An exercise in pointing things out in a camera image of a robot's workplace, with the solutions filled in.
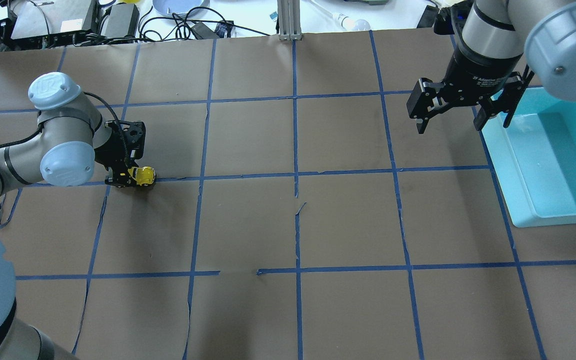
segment white table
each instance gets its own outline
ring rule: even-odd
[[[109,2],[110,0],[101,0],[102,4]],[[451,3],[454,0],[440,0],[440,2]],[[330,12],[340,12],[354,19],[364,19],[370,23],[373,30],[416,28],[426,5],[432,4],[428,0],[390,0],[385,5],[368,5],[363,2],[345,2],[343,0],[318,0],[318,3]],[[138,2],[140,16],[146,14],[152,4],[152,0]],[[210,0],[209,6],[227,20],[234,21],[235,25],[255,29],[266,34],[275,34],[277,23],[272,21],[270,14],[277,11],[276,0]],[[160,16],[160,14],[153,10],[146,19],[155,16]],[[191,18],[220,20],[219,16],[210,11],[192,14]],[[149,22],[146,29],[155,30],[162,36],[166,36],[174,25],[173,20],[158,19]],[[214,23],[208,25],[212,29],[215,28]],[[343,32],[344,29],[318,10],[309,0],[301,0],[301,31],[303,33],[332,33]],[[253,36],[259,36],[259,34],[244,29],[238,29],[235,32],[235,37]],[[150,37],[157,39],[156,34],[150,34]]]

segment blue painter's tape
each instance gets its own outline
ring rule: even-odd
[[[63,48],[63,51],[61,52],[61,59],[59,59],[59,64],[57,65],[57,72],[61,72],[62,71],[62,66],[64,66],[64,59],[66,59],[66,51],[68,50],[67,47]]]
[[[473,116],[477,116],[477,110],[472,107]],[[535,341],[537,342],[537,348],[539,349],[539,356],[541,360],[547,360],[546,350],[544,349],[544,344],[542,343],[542,336],[539,332],[539,327],[537,326],[537,319],[535,319],[535,312],[533,311],[533,304],[530,299],[530,294],[528,294],[528,287],[526,286],[526,280],[524,278],[524,271],[521,267],[521,262],[519,261],[519,255],[515,247],[515,239],[513,238],[513,233],[510,228],[510,221],[508,220],[508,215],[506,214],[506,208],[504,207],[504,200],[501,195],[501,188],[499,187],[499,182],[495,174],[495,167],[493,166],[492,160],[490,158],[490,153],[488,146],[486,145],[486,140],[483,137],[482,132],[479,132],[479,138],[481,144],[484,147],[484,153],[486,155],[486,161],[490,166],[490,176],[492,177],[492,182],[494,186],[494,192],[496,193],[496,199],[499,203],[499,210],[503,218],[503,224],[505,225],[505,232],[508,236],[508,242],[510,244],[510,251],[512,251],[512,257],[517,268],[517,275],[519,276],[519,284],[521,284],[521,291],[523,292],[523,298],[526,303],[526,309],[528,310],[528,317],[530,317],[530,325],[532,326],[532,332],[534,333]]]
[[[205,176],[204,180],[231,180],[231,179],[255,179],[255,178],[290,178],[295,176],[294,172],[275,173],[245,173],[242,175],[214,175]]]
[[[350,175],[350,174],[381,174],[392,173],[390,168],[375,168],[365,170],[329,170],[329,171],[302,171],[299,176],[318,176],[318,175]]]
[[[199,172],[199,195],[197,196],[197,210],[194,215],[194,235],[192,236],[192,258],[190,258],[190,271],[195,272],[197,268],[197,248],[199,246],[199,223],[202,216],[202,199],[204,196],[204,178],[206,176],[206,152],[208,152],[208,130],[210,129],[210,110],[213,98],[213,79],[215,77],[215,52],[217,51],[217,40],[212,41],[212,54],[210,56],[210,75],[208,76],[208,94],[206,96],[206,121],[203,126],[203,150],[201,153],[201,171]],[[193,292],[195,290],[195,276],[191,275],[188,282],[188,331],[185,337],[182,360],[188,358],[188,342],[190,341],[190,320],[193,311]]]
[[[293,96],[262,96],[262,97],[242,97],[242,98],[215,98],[213,103],[243,103],[247,101],[273,101],[290,100]]]
[[[409,173],[414,171],[459,171],[459,170],[490,170],[488,165],[466,165],[466,166],[433,166],[433,167],[408,167],[397,168],[398,173]]]
[[[96,226],[96,233],[94,235],[94,242],[92,247],[92,254],[90,255],[90,263],[88,265],[88,271],[86,274],[86,294],[84,296],[84,306],[81,313],[81,318],[79,321],[79,328],[77,331],[77,338],[75,339],[75,345],[72,347],[72,354],[77,353],[77,347],[80,343],[80,337],[82,336],[82,328],[84,325],[84,317],[86,316],[86,308],[88,305],[88,298],[90,293],[90,281],[92,279],[92,272],[95,268],[95,259],[97,257],[97,250],[99,247],[99,238],[101,237],[101,229],[104,225],[104,214],[106,213],[106,205],[108,204],[108,196],[110,196],[110,186],[105,187],[105,196],[103,197],[103,203],[101,204],[101,211],[99,213],[99,223]]]
[[[23,114],[23,113],[36,113],[37,109],[16,109],[16,110],[0,110],[0,114]]]
[[[384,95],[412,94],[412,90],[384,91]]]
[[[520,261],[522,267],[556,267],[562,265],[576,265],[576,260],[542,260],[542,261]]]
[[[219,271],[169,271],[139,273],[96,273],[93,279],[183,278],[190,276],[218,276]]]
[[[134,59],[132,60],[132,70],[130,71],[130,80],[128,81],[128,91],[126,91],[126,98],[123,101],[123,113],[121,114],[121,121],[126,118],[126,107],[130,102],[130,94],[133,91],[133,82],[135,80],[135,71],[137,71],[137,60],[139,59],[139,52],[142,48],[140,43],[137,43],[137,50],[134,52]]]
[[[399,218],[399,227],[401,231],[401,241],[404,249],[404,258],[406,266],[410,267],[410,255],[406,245],[406,233],[404,231],[404,222],[402,217],[402,197],[400,194],[400,182],[397,174],[397,165],[395,163],[395,156],[393,153],[393,142],[391,141],[391,128],[388,121],[388,110],[386,109],[386,95],[384,94],[384,81],[382,79],[382,70],[379,64],[379,56],[377,53],[377,45],[375,44],[375,35],[372,30],[368,31],[370,36],[370,45],[372,46],[372,55],[374,57],[375,70],[377,71],[377,80],[379,82],[379,93],[381,94],[381,111],[383,112],[383,124],[386,132],[386,143],[388,144],[388,155],[390,156],[390,164],[392,171],[392,178],[395,185],[395,196],[397,198],[397,214]],[[412,276],[412,268],[408,270],[408,287],[410,290],[410,303],[412,308],[412,317],[414,323],[414,335],[416,337],[416,346],[419,359],[424,360],[424,346],[421,338],[421,328],[419,325],[419,313],[417,308],[417,296],[415,294],[415,284]]]
[[[296,95],[298,99],[320,99],[320,98],[349,98],[353,96],[377,96],[377,91],[371,92],[350,92],[350,93],[315,93],[311,95]]]
[[[140,108],[140,107],[160,107],[160,106],[164,106],[164,105],[188,105],[188,104],[206,104],[206,100],[139,102],[137,104],[126,104],[126,107],[128,107],[128,108]]]
[[[64,275],[18,275],[16,279],[19,281],[25,280],[85,280],[87,275],[85,273],[79,274],[64,274]]]
[[[413,270],[440,270],[440,269],[487,269],[515,267],[514,262],[473,262],[466,264],[421,264],[412,265]]]
[[[301,272],[407,271],[409,269],[408,265],[322,266],[303,268]]]

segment wire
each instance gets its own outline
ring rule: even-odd
[[[114,120],[114,123],[117,125],[117,130],[121,131],[122,129],[122,123],[121,121],[119,121],[119,117],[117,116],[117,114],[115,113],[115,110],[112,109],[112,107],[110,107],[110,104],[108,104],[105,100],[103,100],[103,98],[99,95],[95,95],[92,92],[86,92],[84,91],[84,94],[86,94],[87,96],[90,96],[91,98],[95,98],[97,100],[99,100],[99,102],[101,102],[106,109],[108,109],[108,111],[110,111],[110,114],[112,115],[112,119]],[[119,137],[121,138],[121,143],[123,144],[123,161],[124,163],[126,163],[127,167],[130,167],[128,164],[128,145],[126,144],[126,138],[124,137],[124,134],[119,134]]]
[[[46,23],[46,33],[48,36],[48,39],[46,39],[46,48],[50,47],[50,28],[48,27],[48,18],[46,17],[46,13],[44,12],[44,9],[42,9],[41,7],[39,7],[39,5],[37,5],[36,2],[34,2],[33,0],[26,0],[26,2],[29,2],[30,4],[34,5],[35,8],[39,9],[39,11],[41,11],[41,14],[43,15],[43,21]]]
[[[148,10],[148,12],[146,12],[145,14],[143,14],[142,17],[139,18],[139,21],[137,22],[137,29],[142,27],[142,21],[144,21],[144,19],[146,18],[146,16],[148,16],[148,14],[150,14],[151,12],[153,12],[153,9],[155,9],[155,7],[153,5],[150,5],[150,9]]]
[[[21,140],[18,140],[18,141],[12,141],[12,142],[9,142],[9,143],[3,143],[3,144],[0,145],[0,149],[7,148],[7,147],[9,147],[9,146],[15,146],[15,145],[25,144],[25,143],[29,142],[30,140],[34,139],[34,137],[36,137],[37,135],[39,135],[39,134],[42,132],[43,128],[44,128],[44,126],[43,126],[42,124],[40,124],[40,125],[37,127],[37,130],[36,130],[34,133],[32,133],[32,135],[26,137],[25,139],[21,139]]]
[[[224,24],[224,25],[228,25],[234,28],[239,28],[239,29],[243,29],[243,30],[248,30],[249,32],[254,32],[256,34],[261,34],[261,35],[265,35],[265,36],[270,36],[270,34],[267,34],[265,32],[262,31],[258,31],[258,30],[254,30],[251,29],[249,27],[245,27],[245,26],[240,26],[240,25],[235,25],[232,23],[228,23],[226,21],[226,18],[219,13],[217,10],[212,9],[210,7],[206,7],[206,6],[196,6],[193,7],[192,9],[188,10],[188,12],[184,15],[181,16],[178,13],[172,13],[171,16],[154,16],[151,17],[149,19],[147,19],[146,21],[142,21],[148,14],[151,13],[151,11],[153,10],[153,8],[151,7],[150,10],[148,10],[148,12],[146,14],[144,14],[144,16],[142,16],[142,18],[139,20],[139,22],[137,23],[137,30],[139,32],[139,37],[146,37],[146,34],[148,33],[154,33],[157,34],[158,36],[158,40],[157,39],[153,39],[153,41],[173,41],[173,40],[188,40],[190,39],[190,35],[191,35],[191,30],[190,30],[190,25],[188,23],[216,23],[216,24]],[[221,20],[195,20],[195,19],[190,19],[189,16],[190,14],[192,14],[193,12],[196,12],[197,10],[208,10],[211,11],[215,14],[217,14],[217,16],[219,16],[221,18]],[[174,28],[169,32],[168,35],[166,36],[162,36],[162,34],[160,34],[158,31],[156,30],[146,30],[144,31],[144,29],[146,28],[146,25],[148,23],[150,23],[153,20],[157,20],[157,19],[165,19],[165,20],[173,20],[175,23]],[[176,38],[172,38],[172,39],[168,39],[168,37],[173,33],[176,32]]]

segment electronic device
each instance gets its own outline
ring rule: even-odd
[[[135,4],[115,4],[110,7],[108,18],[103,21],[101,35],[106,38],[134,37],[139,21]]]
[[[80,43],[98,32],[98,0],[37,0],[20,7],[11,39],[23,50]]]

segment black cable hose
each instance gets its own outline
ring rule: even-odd
[[[117,125],[117,129],[119,129],[119,131],[121,131],[122,129],[122,123],[121,121],[119,121],[119,117],[117,116],[117,114],[115,113],[115,110],[112,109],[112,107],[110,107],[110,104],[108,104],[105,100],[103,100],[103,98],[99,95],[95,95],[92,92],[86,92],[84,91],[84,94],[86,94],[87,96],[90,96],[91,98],[95,98],[97,100],[99,100],[99,102],[101,102],[106,109],[108,109],[110,111],[110,114],[112,115],[112,118],[114,119],[114,123]],[[124,137],[124,134],[119,134],[119,137],[121,137],[121,144],[123,144],[123,154],[124,154],[124,158],[123,161],[124,163],[126,163],[126,167],[130,167],[128,164],[128,145],[126,144],[126,138]]]
[[[18,141],[12,141],[12,142],[9,142],[9,143],[3,143],[3,144],[0,145],[0,149],[7,148],[7,147],[9,147],[9,146],[15,146],[15,145],[25,144],[25,143],[29,142],[30,140],[34,139],[34,137],[36,137],[37,135],[39,135],[39,134],[42,132],[42,130],[43,130],[43,125],[40,124],[40,125],[37,127],[37,130],[36,130],[32,135],[26,137],[25,139],[21,139],[21,140],[18,140]]]

